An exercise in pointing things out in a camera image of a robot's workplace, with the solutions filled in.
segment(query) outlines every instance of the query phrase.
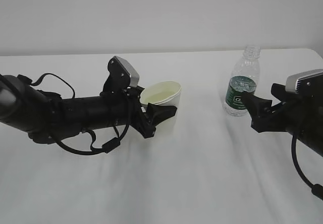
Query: white paper cup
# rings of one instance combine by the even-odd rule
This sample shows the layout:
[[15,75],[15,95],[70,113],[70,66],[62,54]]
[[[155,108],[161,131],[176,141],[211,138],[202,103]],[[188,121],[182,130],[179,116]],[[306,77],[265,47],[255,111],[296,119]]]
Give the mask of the white paper cup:
[[182,87],[175,81],[164,81],[145,88],[140,94],[140,103],[156,105],[173,105],[178,108]]
[[141,92],[140,103],[145,109],[147,109],[148,103],[162,106],[173,105],[177,107],[175,116],[161,122],[157,126],[154,137],[163,137],[165,134],[169,135],[174,131],[181,92],[181,85],[175,81],[160,82],[145,88]]

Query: cable connector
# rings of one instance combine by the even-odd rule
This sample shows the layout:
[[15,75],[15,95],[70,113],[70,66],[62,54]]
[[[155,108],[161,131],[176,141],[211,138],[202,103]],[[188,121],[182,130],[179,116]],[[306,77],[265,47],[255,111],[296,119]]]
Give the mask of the cable connector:
[[115,138],[111,139],[109,142],[106,142],[105,144],[103,144],[102,150],[105,153],[109,153],[119,146],[120,146],[120,140],[118,137],[115,137]]
[[323,186],[319,184],[313,185],[312,194],[323,200]]

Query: white tablecloth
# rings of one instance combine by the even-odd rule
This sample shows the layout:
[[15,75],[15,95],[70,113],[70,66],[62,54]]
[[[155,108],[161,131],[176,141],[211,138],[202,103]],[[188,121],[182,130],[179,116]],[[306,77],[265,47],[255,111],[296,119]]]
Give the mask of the white tablecloth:
[[[147,87],[164,80],[182,84],[176,118],[143,139],[130,129],[109,154],[77,156],[56,144],[33,143],[24,132],[0,125],[0,223],[319,223],[323,202],[298,177],[291,136],[258,134],[250,116],[226,115],[222,102],[231,69],[242,51],[120,54]],[[77,97],[96,96],[108,76],[111,54],[0,57],[2,74],[32,79],[56,73]],[[272,83],[323,68],[308,49],[263,50],[256,95],[270,98]],[[71,92],[48,77],[38,87]],[[97,131],[98,142],[112,138]],[[88,149],[82,135],[67,144]],[[323,183],[323,159],[302,143],[300,165]]]

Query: white wall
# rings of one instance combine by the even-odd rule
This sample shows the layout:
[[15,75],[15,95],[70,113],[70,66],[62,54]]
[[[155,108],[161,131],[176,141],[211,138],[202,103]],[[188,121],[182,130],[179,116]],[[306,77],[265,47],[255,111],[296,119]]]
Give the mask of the white wall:
[[0,0],[0,55],[309,47],[323,0]]

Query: cup rim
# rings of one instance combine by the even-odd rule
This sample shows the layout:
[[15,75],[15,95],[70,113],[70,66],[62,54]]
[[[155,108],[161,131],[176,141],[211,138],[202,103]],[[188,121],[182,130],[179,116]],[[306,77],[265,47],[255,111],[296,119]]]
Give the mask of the cup rim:
[[179,82],[176,82],[176,81],[173,81],[173,80],[167,80],[167,81],[161,81],[161,82],[155,83],[155,84],[153,84],[153,85],[149,86],[148,88],[145,88],[144,90],[149,89],[149,88],[151,88],[151,87],[155,87],[156,85],[158,85],[158,84],[163,84],[163,83],[175,83],[175,84],[177,84],[177,85],[179,86],[179,89],[178,89],[174,94],[172,94],[171,96],[168,96],[166,99],[163,99],[163,100],[160,100],[160,101],[154,102],[154,103],[152,103],[152,104],[159,105],[159,104],[166,103],[166,102],[168,102],[168,101],[170,101],[170,100],[174,99],[174,98],[175,98],[176,96],[178,96],[178,95],[181,93],[181,91],[182,91],[182,85],[181,85]]

